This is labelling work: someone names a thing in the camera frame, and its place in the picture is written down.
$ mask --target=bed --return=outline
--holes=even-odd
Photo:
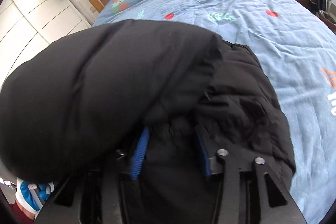
[[[308,224],[336,198],[336,36],[295,0],[93,0],[94,25],[170,20],[246,44],[259,58],[287,116],[297,172],[291,195]]]

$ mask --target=cartoon character print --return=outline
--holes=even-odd
[[[329,82],[329,84],[336,89],[336,71],[328,71],[325,68],[321,68],[324,77],[327,79],[327,81]]]
[[[112,4],[112,13],[116,15],[127,8],[129,8],[129,4],[124,3],[124,0],[114,0]]]

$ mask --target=hand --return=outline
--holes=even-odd
[[[40,189],[39,199],[42,200],[46,200],[54,190],[53,183],[39,184],[37,186],[36,184],[29,184],[20,178],[16,179],[16,200],[24,209],[32,214],[37,214],[41,209],[30,192],[30,189],[34,190],[37,189],[37,187]]]

